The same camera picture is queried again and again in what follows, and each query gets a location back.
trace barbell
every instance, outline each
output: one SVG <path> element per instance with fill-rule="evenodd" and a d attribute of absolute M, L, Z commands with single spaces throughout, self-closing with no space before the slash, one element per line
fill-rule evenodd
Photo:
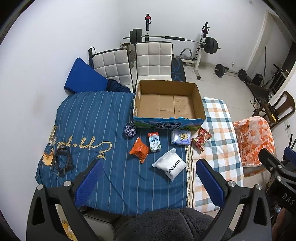
<path fill-rule="evenodd" d="M 132 31 L 130 31 L 129 37 L 124 37 L 123 39 L 130 39 L 131 44 L 135 45 L 137 42 L 142 42 L 143 38 L 164 38 L 164 39 L 172 39 L 172 40 L 179 40 L 179 41 L 190 41 L 201 44 L 200 47 L 204 49 L 206 53 L 216 53 L 218 49 L 221 49 L 218 47 L 218 42 L 211 37 L 206 37 L 205 42 L 185 39 L 185 38 L 179 38 L 179 37 L 172 37 L 172 36 L 143 36 L 142 29 L 135 28 Z"/>
<path fill-rule="evenodd" d="M 240 69 L 238 72 L 229 70 L 229 68 L 224 67 L 222 64 L 217 64 L 214 68 L 215 73 L 218 77 L 222 77 L 226 72 L 237 74 L 238 78 L 241 81 L 249 82 L 249 78 L 247 76 L 247 72 L 244 69 Z"/>

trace wooden chair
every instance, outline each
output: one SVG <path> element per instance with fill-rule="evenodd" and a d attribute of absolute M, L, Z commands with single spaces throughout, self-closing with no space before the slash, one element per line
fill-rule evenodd
<path fill-rule="evenodd" d="M 286 95 L 287 99 L 285 100 L 285 102 L 283 104 L 281 104 L 279 107 L 277 107 L 277 105 L 279 104 L 279 102 L 281 101 L 281 99 L 283 98 L 283 96 Z M 265 115 L 264 117 L 268 117 L 269 120 L 269 126 L 270 129 L 274 128 L 275 126 L 277 126 L 278 124 L 280 124 L 284 119 L 286 119 L 287 117 L 291 116 L 294 112 L 295 112 L 295 101 L 292 97 L 292 95 L 290 95 L 287 91 L 284 91 L 281 95 L 281 97 L 277 100 L 277 102 L 273 105 L 273 107 L 276 110 L 276 118 L 278 118 L 278 116 L 282 113 L 284 113 L 287 109 L 289 109 L 290 107 L 292 107 L 292 110 L 286 114 L 284 117 L 280 118 L 277 122 L 275 122 L 275 120 L 271 117 L 271 114 L 274 112 L 273 110 L 271 110 L 271 107 L 268 103 L 262 103 L 260 109 L 255 110 L 254 111 L 254 115 L 253 116 L 259 116 L 259 112 L 263 111 L 262 109 L 264 108 L 265 111 Z"/>

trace orange floral blanket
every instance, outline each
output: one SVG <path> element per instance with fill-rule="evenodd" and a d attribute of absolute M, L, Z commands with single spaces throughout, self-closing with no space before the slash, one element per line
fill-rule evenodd
<path fill-rule="evenodd" d="M 271 154 L 274 154 L 274 139 L 267 121 L 254 116 L 233 123 L 239 153 L 242 165 L 245 167 L 260 166 L 258 154 L 263 148 L 266 148 Z"/>

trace milk carton box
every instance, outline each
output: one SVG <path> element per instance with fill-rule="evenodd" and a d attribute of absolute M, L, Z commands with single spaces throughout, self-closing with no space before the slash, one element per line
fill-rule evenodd
<path fill-rule="evenodd" d="M 158 132 L 148 133 L 150 151 L 156 152 L 161 150 Z"/>

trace bed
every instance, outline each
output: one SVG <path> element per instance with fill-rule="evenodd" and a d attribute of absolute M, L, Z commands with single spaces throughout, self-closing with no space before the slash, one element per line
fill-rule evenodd
<path fill-rule="evenodd" d="M 45 148 L 49 154 L 58 147 L 66 147 L 73 157 L 73 170 L 65 177 L 51 166 L 39 162 L 36 180 L 46 187 L 60 186 L 66 180 L 74 180 L 88 164 L 99 158 L 104 163 L 104 174 L 98 179 L 88 206 L 122 215 L 139 215 L 158 209 L 187 206 L 189 178 L 185 168 L 174 179 L 151 165 L 172 148 L 184 161 L 186 148 L 170 143 L 171 130 L 138 129 L 133 138 L 123 135 L 125 123 L 132 121 L 134 93 L 82 92 L 67 97 L 57 110 L 58 126 L 54 146 Z M 147 134 L 159 132 L 162 149 L 149 154 L 141 164 L 135 155 L 129 154 L 137 137 L 149 146 Z M 66 163 L 59 157 L 62 168 Z"/>
<path fill-rule="evenodd" d="M 206 121 L 202 127 L 213 137 L 200 152 L 170 143 L 171 130 L 137 129 L 133 138 L 123 135 L 125 123 L 132 121 L 134 93 L 82 92 L 67 97 L 57 110 L 57 140 L 45 153 L 64 146 L 73 157 L 73 170 L 65 177 L 39 161 L 36 180 L 46 187 L 60 186 L 74 180 L 88 164 L 99 158 L 104 163 L 104 174 L 98 179 L 87 206 L 120 215 L 140 215 L 148 211 L 191 207 L 201 212 L 218 209 L 214 206 L 196 175 L 198 159 L 205 158 L 215 171 L 226 180 L 243 185 L 243 170 L 231 118 L 224 101 L 203 97 Z M 149 146 L 147 134 L 159 132 L 161 151 L 151 153 L 143 164 L 130 155 L 137 137 Z M 187 162 L 187 168 L 173 182 L 166 174 L 151 165 L 164 153 L 176 148 L 177 154 Z M 66 163 L 60 157 L 60 167 Z"/>

